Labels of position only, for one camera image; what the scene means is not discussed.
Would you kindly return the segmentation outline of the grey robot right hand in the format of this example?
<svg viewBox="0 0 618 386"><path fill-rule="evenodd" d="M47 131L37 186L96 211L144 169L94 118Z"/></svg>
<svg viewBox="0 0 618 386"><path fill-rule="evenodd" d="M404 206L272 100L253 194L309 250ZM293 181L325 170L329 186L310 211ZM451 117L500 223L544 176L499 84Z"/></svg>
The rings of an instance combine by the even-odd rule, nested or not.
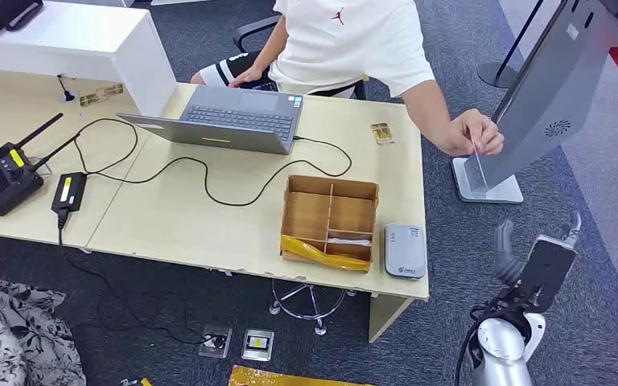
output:
<svg viewBox="0 0 618 386"><path fill-rule="evenodd" d="M513 253L513 222L506 220L496 229L494 275L504 285L514 288L517 297L526 300L527 312L542 314L552 306L578 256L575 244L581 225L579 212L573 211L571 220L562 227L563 236L537 236L526 262Z"/></svg>

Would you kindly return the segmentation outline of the person's left hand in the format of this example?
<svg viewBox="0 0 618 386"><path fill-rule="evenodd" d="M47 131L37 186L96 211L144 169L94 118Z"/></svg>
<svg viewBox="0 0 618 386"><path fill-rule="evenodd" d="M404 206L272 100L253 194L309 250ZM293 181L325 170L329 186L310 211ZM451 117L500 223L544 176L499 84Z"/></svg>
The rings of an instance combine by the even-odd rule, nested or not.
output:
<svg viewBox="0 0 618 386"><path fill-rule="evenodd" d="M437 147L452 156L495 155L502 151L504 141L504 135L488 116L469 109L447 124Z"/></svg>

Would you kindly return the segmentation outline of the person's right hand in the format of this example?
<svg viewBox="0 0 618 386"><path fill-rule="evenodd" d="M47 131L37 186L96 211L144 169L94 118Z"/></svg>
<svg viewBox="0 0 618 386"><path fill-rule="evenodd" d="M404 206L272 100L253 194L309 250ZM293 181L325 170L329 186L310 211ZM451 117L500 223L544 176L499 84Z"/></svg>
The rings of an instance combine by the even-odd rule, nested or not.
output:
<svg viewBox="0 0 618 386"><path fill-rule="evenodd" d="M263 68L253 65L229 82L229 87L240 87L242 84L254 83L262 78Z"/></svg>

